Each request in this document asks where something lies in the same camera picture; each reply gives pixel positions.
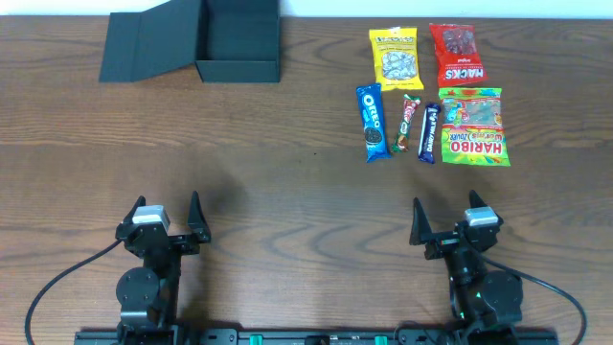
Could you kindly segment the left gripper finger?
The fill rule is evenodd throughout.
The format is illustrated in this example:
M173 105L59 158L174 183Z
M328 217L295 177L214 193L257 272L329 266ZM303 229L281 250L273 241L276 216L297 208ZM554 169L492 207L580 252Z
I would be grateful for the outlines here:
M133 206L130 209L130 211L124 217L123 224L132 224L133 223L133 217L134 217L136 211L138 210L138 208L142 207L142 206L145 206L145 205L146 205L146 198L143 195L140 195L137 198L137 200L135 201L135 203L133 204Z
M203 215L199 194L193 191L188 213L188 227L199 243L209 243L212 239L210 228Z

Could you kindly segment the green Haribo worms bag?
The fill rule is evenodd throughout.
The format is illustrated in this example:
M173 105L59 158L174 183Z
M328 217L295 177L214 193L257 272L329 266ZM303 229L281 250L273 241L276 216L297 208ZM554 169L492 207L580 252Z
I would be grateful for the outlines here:
M509 167L502 122L501 88L446 87L441 132L444 163Z

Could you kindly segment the red Hacks candy bag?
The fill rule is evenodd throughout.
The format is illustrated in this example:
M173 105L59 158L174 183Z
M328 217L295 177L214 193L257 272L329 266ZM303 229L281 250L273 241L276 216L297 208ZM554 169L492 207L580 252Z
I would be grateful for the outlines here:
M429 25L434 39L440 88L486 81L488 74L476 46L473 25Z

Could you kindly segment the blue Oreo cookie pack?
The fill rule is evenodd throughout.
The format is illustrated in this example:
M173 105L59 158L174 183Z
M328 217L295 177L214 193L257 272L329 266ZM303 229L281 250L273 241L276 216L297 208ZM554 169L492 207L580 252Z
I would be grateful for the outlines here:
M381 97L381 84L358 86L356 98L362 120L367 163L377 159L390 158L385 133L385 116Z

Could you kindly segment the yellow sunflower seed bag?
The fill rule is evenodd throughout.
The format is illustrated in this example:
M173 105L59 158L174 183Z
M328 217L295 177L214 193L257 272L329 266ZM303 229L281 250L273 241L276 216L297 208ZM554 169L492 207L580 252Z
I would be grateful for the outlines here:
M418 59L418 29L394 27L369 30L375 81L382 91L423 90Z

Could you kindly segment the black gift box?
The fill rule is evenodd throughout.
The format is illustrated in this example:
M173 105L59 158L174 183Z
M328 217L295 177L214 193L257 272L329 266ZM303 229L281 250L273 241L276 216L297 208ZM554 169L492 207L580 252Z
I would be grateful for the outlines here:
M109 16L100 82L147 80L193 64L204 82L278 82L278 0L170 0Z

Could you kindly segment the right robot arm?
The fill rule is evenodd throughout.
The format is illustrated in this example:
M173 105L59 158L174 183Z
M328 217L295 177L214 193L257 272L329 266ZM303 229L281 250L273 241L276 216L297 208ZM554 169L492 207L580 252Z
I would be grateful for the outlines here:
M418 198L413 200L409 243L425 247L424 258L445 261L454 329L441 334L439 344L516 344L511 325L522 319L521 279L505 270L489 270L483 253L497 244L504 223L476 192L454 229L435 233Z

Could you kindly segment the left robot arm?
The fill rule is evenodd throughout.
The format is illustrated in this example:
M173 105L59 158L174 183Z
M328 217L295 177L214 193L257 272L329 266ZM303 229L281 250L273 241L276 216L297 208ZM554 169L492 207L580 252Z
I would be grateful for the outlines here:
M143 261L118 281L121 304L120 344L196 344L198 334L177 320L181 259L197 255L212 239L199 194L193 192L187 235L170 235L170 219L162 205L146 205L141 195L117 226L115 238Z

